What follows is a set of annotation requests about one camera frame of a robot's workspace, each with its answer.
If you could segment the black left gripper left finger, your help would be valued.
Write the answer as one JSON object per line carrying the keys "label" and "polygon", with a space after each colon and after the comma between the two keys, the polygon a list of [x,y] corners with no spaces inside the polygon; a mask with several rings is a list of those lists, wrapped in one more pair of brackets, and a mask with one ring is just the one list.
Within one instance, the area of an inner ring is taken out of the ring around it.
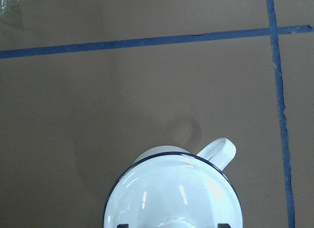
{"label": "black left gripper left finger", "polygon": [[118,224],[117,228],[129,228],[128,224]]}

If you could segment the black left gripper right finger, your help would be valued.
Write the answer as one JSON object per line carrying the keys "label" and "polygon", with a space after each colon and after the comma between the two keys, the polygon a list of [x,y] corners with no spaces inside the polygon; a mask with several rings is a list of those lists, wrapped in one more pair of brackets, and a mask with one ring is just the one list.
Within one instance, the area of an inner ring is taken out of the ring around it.
{"label": "black left gripper right finger", "polygon": [[217,228],[230,228],[230,225],[227,223],[219,223],[217,224]]}

